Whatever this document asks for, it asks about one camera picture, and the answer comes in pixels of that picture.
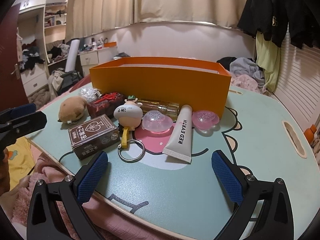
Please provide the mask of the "person's left hand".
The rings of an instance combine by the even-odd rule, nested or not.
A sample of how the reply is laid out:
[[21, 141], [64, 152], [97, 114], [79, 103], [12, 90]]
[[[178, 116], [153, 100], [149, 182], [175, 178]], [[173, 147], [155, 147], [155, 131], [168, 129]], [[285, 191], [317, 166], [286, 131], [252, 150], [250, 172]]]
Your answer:
[[0, 166], [0, 195], [8, 192], [10, 190], [10, 175], [9, 175], [9, 164], [8, 164], [8, 154], [7, 148], [4, 149], [4, 158], [1, 160]]

